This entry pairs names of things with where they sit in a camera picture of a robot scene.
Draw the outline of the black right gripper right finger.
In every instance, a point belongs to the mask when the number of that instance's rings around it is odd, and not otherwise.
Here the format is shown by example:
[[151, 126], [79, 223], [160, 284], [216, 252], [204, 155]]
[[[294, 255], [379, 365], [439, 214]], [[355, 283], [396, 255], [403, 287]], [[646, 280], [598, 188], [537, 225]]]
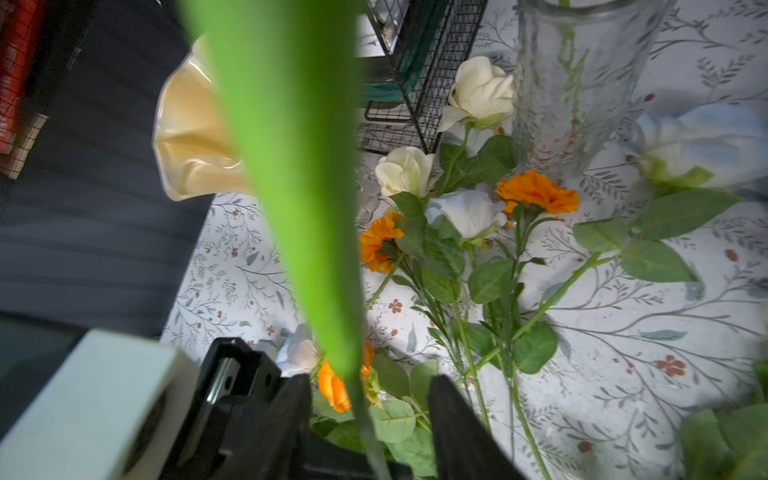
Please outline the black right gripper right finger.
[[428, 391], [439, 479], [524, 479], [445, 375]]

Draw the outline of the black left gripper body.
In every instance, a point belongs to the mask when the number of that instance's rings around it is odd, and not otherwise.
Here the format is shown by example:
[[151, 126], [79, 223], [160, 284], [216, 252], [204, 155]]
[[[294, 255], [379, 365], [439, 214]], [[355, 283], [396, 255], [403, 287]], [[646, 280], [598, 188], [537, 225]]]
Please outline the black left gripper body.
[[[256, 425], [288, 379], [266, 354], [249, 348], [243, 340], [215, 340], [202, 364], [189, 412], [161, 478], [215, 479], [215, 472]], [[305, 479], [374, 476], [364, 454], [322, 439], [311, 432], [309, 421], [304, 468]]]

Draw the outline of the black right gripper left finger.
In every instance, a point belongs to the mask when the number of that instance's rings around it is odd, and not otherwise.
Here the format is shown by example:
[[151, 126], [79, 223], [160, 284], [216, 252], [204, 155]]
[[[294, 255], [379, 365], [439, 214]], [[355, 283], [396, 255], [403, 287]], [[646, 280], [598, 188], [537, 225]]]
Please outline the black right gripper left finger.
[[215, 479], [305, 479], [309, 376], [296, 375], [218, 468]]

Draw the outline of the orange marigold flower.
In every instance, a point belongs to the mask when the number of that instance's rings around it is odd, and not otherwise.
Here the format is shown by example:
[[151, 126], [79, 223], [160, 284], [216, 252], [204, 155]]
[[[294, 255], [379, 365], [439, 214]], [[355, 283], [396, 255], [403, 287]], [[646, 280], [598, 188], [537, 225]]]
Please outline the orange marigold flower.
[[580, 207], [577, 191], [567, 190], [535, 170], [501, 180], [496, 193], [508, 216], [520, 203], [537, 205], [551, 215], [574, 213]]

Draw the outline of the orange tulip bud flower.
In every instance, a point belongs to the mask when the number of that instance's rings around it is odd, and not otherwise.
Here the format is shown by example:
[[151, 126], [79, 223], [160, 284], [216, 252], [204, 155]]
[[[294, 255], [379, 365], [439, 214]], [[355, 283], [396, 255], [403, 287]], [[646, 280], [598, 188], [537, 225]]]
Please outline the orange tulip bud flower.
[[374, 475], [390, 475], [363, 395], [356, 258], [360, 1], [185, 1], [305, 320], [344, 383]]

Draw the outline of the pale blue rose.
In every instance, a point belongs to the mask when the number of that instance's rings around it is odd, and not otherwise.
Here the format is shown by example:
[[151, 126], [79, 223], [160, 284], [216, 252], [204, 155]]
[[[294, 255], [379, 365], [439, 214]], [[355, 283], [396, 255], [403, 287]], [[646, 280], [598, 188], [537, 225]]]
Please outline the pale blue rose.
[[525, 251], [541, 224], [557, 222], [537, 205], [520, 203], [507, 218], [518, 236], [518, 252], [509, 258], [509, 285], [489, 297], [477, 298], [491, 315], [482, 325], [484, 339], [494, 338], [489, 350], [471, 347], [483, 364], [501, 367], [523, 353], [524, 342], [535, 343], [540, 356], [524, 355], [518, 367], [535, 374], [553, 356], [557, 341], [544, 318], [549, 310], [590, 270], [614, 264], [624, 276], [645, 283], [699, 282], [693, 266], [669, 246], [669, 241], [700, 229], [741, 202], [731, 187], [767, 174], [767, 128], [752, 111], [734, 105], [707, 104], [679, 116], [642, 115], [628, 145], [654, 197], [631, 222], [610, 218], [574, 224], [574, 242], [587, 250], [586, 261], [567, 281], [543, 298], [527, 323], [521, 323], [517, 300], [523, 285], [521, 271], [530, 263]]
[[439, 217], [445, 217], [463, 239], [485, 237], [493, 228], [507, 224], [505, 203], [494, 201], [483, 189], [458, 189], [429, 200], [425, 217], [435, 225]]

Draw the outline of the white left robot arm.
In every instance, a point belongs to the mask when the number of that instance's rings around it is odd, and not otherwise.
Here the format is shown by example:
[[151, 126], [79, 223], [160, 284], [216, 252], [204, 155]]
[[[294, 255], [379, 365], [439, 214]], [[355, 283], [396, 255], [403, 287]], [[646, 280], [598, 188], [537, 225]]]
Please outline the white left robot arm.
[[202, 364], [105, 330], [1, 316], [5, 479], [370, 479], [309, 430], [308, 379], [237, 338]]

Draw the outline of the orange rose centre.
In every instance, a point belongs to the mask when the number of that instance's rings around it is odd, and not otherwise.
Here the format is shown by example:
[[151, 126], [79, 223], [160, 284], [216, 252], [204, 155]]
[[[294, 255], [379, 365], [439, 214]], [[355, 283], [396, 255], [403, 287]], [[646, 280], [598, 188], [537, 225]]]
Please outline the orange rose centre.
[[[373, 370], [374, 348], [366, 344], [364, 347], [364, 360], [361, 368], [364, 391], [368, 391]], [[352, 409], [351, 401], [347, 394], [345, 384], [341, 377], [332, 369], [330, 362], [325, 359], [318, 371], [318, 388], [329, 405], [338, 413], [343, 414]]]

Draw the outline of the orange marigold near vase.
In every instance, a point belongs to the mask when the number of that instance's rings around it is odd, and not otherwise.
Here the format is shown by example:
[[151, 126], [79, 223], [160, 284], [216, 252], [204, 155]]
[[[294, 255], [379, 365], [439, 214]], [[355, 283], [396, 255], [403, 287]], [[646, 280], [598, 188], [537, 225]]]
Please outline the orange marigold near vase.
[[386, 253], [383, 248], [386, 242], [404, 237], [404, 232], [397, 226], [402, 219], [396, 212], [389, 213], [374, 220], [360, 235], [360, 259], [370, 271], [389, 274], [395, 267], [399, 252], [397, 246], [394, 246], [394, 254]]

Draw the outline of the cream yellow ruffled vase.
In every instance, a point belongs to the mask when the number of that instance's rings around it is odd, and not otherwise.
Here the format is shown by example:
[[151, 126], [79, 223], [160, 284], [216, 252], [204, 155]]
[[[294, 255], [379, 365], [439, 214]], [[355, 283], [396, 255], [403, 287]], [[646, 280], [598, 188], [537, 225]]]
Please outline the cream yellow ruffled vase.
[[161, 88], [152, 148], [162, 187], [173, 201], [250, 192], [243, 161], [221, 114], [203, 36], [192, 43]]

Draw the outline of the white rose bud right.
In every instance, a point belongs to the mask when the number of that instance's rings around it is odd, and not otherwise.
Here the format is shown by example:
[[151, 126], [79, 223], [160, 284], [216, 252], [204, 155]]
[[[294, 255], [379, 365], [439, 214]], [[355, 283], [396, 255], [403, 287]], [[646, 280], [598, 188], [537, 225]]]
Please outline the white rose bud right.
[[456, 72], [438, 131], [445, 132], [456, 124], [474, 130], [494, 127], [512, 117], [515, 98], [512, 74], [493, 65], [486, 56], [472, 57]]

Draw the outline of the clear glass vase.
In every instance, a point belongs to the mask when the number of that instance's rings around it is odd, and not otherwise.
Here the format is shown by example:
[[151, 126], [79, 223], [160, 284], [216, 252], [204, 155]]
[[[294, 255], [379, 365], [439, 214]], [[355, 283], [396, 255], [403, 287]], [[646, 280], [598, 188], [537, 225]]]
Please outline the clear glass vase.
[[671, 1], [522, 1], [513, 140], [552, 180], [583, 173], [618, 127]]

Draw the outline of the red folder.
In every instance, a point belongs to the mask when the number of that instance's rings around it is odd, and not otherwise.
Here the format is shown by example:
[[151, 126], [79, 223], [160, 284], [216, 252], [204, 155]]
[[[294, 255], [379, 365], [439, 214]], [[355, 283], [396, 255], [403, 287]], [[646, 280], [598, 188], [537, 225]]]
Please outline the red folder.
[[1, 152], [10, 149], [44, 18], [45, 1], [2, 1]]

